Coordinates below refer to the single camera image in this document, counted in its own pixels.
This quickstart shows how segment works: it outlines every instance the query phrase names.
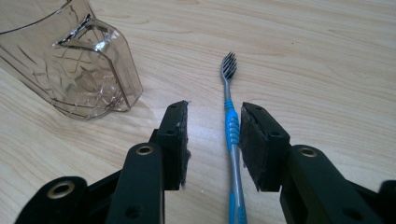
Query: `wooden surface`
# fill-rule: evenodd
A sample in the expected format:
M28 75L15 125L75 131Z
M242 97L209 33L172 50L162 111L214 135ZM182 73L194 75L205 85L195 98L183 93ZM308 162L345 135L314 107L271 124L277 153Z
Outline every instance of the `wooden surface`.
M0 223L64 175L89 184L147 142L168 105L189 101L185 190L165 193L166 223L226 223L229 160L222 57L236 53L232 96L266 108L293 145L321 149L345 176L378 190L396 178L396 3L94 0L125 35L144 93L128 113L65 117L0 69ZM249 223L284 223L278 193L241 168Z

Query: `wood grain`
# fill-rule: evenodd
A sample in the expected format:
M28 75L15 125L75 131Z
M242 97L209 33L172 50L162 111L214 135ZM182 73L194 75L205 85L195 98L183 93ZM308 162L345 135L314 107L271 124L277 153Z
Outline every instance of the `wood grain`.
M189 104L185 190L166 192L167 223L226 223L223 56L236 53L234 104L266 108L291 143L321 149L349 180L377 190L396 178L396 3L363 1L94 0L125 35L144 93L128 113L69 119L0 69L0 223L47 182L89 184L149 140L166 107ZM278 193L241 171L249 223L284 223Z

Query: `blue toothbrush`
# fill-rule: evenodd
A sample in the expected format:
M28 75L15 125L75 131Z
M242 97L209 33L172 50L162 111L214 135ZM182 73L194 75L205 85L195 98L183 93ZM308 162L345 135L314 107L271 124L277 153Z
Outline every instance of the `blue toothbrush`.
M236 58L233 52L224 57L221 63L221 76L224 81L225 135L231 160L231 191L229 223L245 224L247 215L239 173L239 119L231 100L230 82L236 71Z

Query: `glass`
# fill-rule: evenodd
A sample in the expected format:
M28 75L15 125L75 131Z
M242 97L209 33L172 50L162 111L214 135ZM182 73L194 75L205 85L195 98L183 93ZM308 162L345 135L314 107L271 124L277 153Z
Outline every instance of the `glass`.
M129 111L143 89L124 36L86 0L0 0L0 66L73 119Z

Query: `brown transparent cup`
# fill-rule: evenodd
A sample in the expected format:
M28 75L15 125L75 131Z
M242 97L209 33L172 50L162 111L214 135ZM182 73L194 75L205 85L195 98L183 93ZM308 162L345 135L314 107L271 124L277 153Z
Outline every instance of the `brown transparent cup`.
M0 66L70 118L129 111L143 89L124 36L86 0L40 1L2 2Z

